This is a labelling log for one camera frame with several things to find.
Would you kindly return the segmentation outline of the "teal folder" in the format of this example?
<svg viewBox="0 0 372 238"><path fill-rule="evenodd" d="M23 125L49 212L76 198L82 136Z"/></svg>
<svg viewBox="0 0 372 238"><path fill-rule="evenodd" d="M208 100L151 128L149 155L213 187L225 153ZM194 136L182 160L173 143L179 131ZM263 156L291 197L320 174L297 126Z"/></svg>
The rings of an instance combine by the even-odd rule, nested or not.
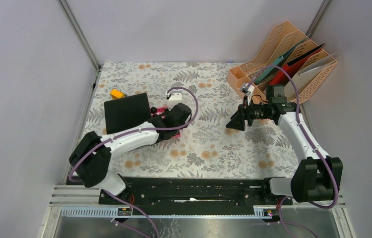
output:
<svg viewBox="0 0 372 238"><path fill-rule="evenodd" d="M285 37L280 41L279 46L276 47L274 50L273 55L269 58L268 63L266 66L269 65L275 65L282 67L285 61L288 59L288 57L291 55L291 53L294 51L294 49L306 41L309 38L310 34L308 36L304 35L303 33L300 33L298 31L287 33ZM274 67L268 67L265 70L263 70L264 67L260 70L261 72L256 73L251 80L254 80L255 85L259 85L260 83L263 83L268 79L268 77L276 73L278 71L277 68Z"/></svg>

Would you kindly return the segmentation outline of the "red notebook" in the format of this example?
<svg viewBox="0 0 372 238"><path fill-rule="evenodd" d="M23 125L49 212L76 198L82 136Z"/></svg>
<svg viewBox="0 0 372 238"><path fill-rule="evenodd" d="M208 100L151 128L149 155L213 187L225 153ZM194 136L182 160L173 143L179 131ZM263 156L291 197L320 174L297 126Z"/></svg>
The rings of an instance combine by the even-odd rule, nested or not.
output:
<svg viewBox="0 0 372 238"><path fill-rule="evenodd" d="M290 77L293 77L312 55L317 54L318 52L320 52L320 50L322 50L324 45L325 43L310 49L304 54L286 63L282 68ZM278 74L271 80L269 85L286 85L288 82L289 78L285 75L285 73L281 71L278 72Z"/></svg>

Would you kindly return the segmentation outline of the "pink drawer tray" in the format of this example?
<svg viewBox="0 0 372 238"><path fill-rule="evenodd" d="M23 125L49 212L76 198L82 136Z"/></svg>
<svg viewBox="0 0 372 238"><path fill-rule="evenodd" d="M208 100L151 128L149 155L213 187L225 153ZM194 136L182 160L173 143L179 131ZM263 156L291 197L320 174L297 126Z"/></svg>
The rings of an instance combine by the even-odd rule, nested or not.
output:
<svg viewBox="0 0 372 238"><path fill-rule="evenodd" d="M168 108L168 107L159 107L159 108L157 108L157 113L155 113L155 114L152 114L152 113L151 113L151 116L152 116L152 117L160 116L160 115L162 115L163 113L166 113L166 112L168 112L168 111L169 111L169 108ZM178 131L178 132L173 136L173 138L180 138L180 136L181 136L180 131Z"/></svg>

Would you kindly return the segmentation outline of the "peach file organizer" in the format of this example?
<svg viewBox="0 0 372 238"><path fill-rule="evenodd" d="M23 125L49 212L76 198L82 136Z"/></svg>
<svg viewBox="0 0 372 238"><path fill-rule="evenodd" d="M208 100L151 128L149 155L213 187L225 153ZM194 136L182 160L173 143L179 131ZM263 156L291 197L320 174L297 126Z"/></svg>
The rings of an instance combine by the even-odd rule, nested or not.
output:
<svg viewBox="0 0 372 238"><path fill-rule="evenodd" d="M243 98L241 90L251 81L252 101L266 102L266 88L283 85L289 102L309 100L338 64L324 50L289 21L271 30L258 54L250 61L231 68L227 82Z"/></svg>

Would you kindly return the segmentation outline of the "black pen holder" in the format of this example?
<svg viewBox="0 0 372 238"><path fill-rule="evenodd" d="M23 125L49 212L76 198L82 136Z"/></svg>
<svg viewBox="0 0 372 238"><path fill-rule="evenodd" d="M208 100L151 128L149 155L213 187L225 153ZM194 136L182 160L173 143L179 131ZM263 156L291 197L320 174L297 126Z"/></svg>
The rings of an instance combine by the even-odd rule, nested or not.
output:
<svg viewBox="0 0 372 238"><path fill-rule="evenodd" d="M104 103L107 134L134 128L151 118L151 110L146 93L132 95Z"/></svg>

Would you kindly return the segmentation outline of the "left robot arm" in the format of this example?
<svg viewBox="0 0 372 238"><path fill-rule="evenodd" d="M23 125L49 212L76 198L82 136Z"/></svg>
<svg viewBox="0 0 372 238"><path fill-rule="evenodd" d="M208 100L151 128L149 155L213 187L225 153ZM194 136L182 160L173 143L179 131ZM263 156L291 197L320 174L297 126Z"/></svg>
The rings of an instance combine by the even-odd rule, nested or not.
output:
<svg viewBox="0 0 372 238"><path fill-rule="evenodd" d="M139 147L168 140L187 127L197 114L183 103L160 115L121 132L99 136L91 131L83 136L69 158L72 166L68 179L86 188L96 187L110 193L118 204L129 199L129 189L122 177L109 170L110 160Z"/></svg>

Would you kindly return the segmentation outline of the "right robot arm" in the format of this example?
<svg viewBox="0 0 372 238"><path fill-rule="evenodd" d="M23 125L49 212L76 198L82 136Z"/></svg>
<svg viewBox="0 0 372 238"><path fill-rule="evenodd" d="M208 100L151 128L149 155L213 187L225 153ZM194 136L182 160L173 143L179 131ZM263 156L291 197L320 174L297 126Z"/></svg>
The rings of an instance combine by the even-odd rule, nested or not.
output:
<svg viewBox="0 0 372 238"><path fill-rule="evenodd" d="M321 201L331 201L334 206L343 171L342 161L338 157L330 157L317 143L299 112L299 106L287 101L284 87L268 86L267 102L258 104L252 101L254 86L243 84L240 90L244 94L243 102L226 127L244 131L254 120L270 119L283 131L299 160L291 178L264 179L261 200L273 204L280 196L287 196L316 206Z"/></svg>

